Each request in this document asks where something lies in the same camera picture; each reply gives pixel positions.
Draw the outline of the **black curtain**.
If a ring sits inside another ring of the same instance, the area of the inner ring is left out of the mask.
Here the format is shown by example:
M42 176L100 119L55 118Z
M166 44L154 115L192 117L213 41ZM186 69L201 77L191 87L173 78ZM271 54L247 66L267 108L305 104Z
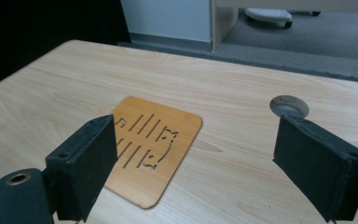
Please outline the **black curtain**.
M0 81L69 40L131 41L120 0L0 0Z

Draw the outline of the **office chair base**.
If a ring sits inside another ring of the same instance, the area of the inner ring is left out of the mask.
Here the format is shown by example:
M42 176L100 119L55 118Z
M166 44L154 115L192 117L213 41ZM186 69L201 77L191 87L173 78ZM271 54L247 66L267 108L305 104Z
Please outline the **office chair base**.
M249 21L283 22L285 29L293 24L292 15L285 9L246 8L244 12Z

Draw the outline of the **wooden coaster with cut-outs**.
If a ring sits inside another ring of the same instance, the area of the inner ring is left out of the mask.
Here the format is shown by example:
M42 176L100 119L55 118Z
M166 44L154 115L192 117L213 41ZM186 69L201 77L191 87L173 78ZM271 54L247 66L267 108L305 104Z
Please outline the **wooden coaster with cut-outs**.
M153 207L196 138L200 116L137 97L113 110L117 157L105 187L131 203Z

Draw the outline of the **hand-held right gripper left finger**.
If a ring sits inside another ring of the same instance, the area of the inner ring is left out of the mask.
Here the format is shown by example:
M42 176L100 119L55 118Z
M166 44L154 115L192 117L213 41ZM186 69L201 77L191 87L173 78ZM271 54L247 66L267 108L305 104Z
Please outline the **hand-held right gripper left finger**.
M116 162L112 115L88 121L52 151L46 164L58 188L58 219L85 221Z

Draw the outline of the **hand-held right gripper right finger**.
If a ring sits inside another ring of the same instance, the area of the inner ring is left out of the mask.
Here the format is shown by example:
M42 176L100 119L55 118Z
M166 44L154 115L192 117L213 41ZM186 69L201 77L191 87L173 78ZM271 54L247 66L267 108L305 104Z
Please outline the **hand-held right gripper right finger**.
M358 147L302 118L282 116L273 161L327 222L358 211Z

